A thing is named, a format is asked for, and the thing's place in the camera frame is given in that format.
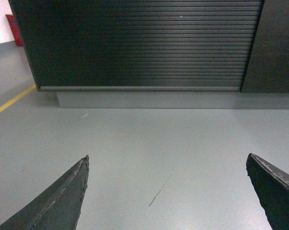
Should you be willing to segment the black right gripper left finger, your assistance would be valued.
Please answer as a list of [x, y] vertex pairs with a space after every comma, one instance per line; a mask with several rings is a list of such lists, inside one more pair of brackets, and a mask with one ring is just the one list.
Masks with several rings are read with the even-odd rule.
[[89, 156], [60, 176], [29, 204], [0, 225], [0, 230], [74, 230], [89, 177]]

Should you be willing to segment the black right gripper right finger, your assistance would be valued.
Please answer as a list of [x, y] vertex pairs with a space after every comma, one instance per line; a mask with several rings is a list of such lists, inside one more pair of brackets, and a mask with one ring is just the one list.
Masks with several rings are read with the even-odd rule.
[[250, 153], [246, 170], [274, 230], [289, 230], [289, 174]]

